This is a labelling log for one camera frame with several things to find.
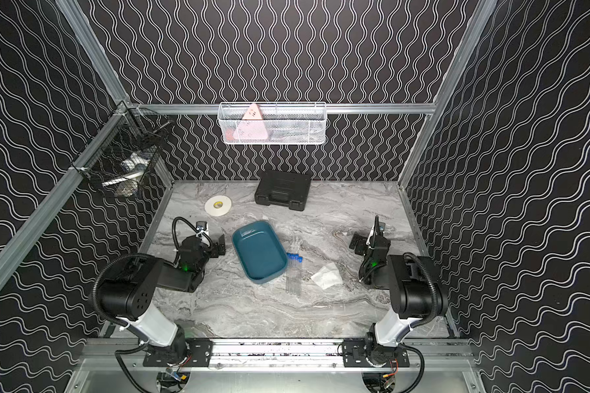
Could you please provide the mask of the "white wipe cloth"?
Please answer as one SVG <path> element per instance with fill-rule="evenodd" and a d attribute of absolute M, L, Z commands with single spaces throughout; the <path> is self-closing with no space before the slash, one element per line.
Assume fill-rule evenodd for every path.
<path fill-rule="evenodd" d="M 341 285 L 343 279 L 335 263 L 329 263 L 311 276 L 311 281 L 322 290 Z"/>

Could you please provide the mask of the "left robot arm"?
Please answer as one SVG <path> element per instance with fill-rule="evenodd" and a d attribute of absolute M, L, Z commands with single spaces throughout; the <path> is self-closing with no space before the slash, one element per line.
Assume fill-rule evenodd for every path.
<path fill-rule="evenodd" d="M 175 217 L 171 223 L 175 258 L 172 262 L 145 253 L 122 255 L 95 278 L 91 303 L 110 324 L 139 339 L 139 350 L 177 365 L 190 357 L 185 331 L 153 304 L 157 288 L 194 293 L 206 276 L 211 259 L 226 254 L 226 237 L 209 234 L 206 221 L 191 223 Z"/>

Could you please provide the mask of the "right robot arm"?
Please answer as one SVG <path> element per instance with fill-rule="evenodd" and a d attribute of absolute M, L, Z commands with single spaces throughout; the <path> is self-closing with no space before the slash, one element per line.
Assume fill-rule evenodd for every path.
<path fill-rule="evenodd" d="M 411 252 L 392 255 L 390 246 L 390 240 L 377 233 L 355 234 L 349 244 L 363 258 L 359 282 L 388 291 L 391 301 L 387 314 L 365 336 L 365 360 L 374 367 L 399 360 L 413 330 L 447 313 L 447 298 L 434 278 L 431 258 Z"/>

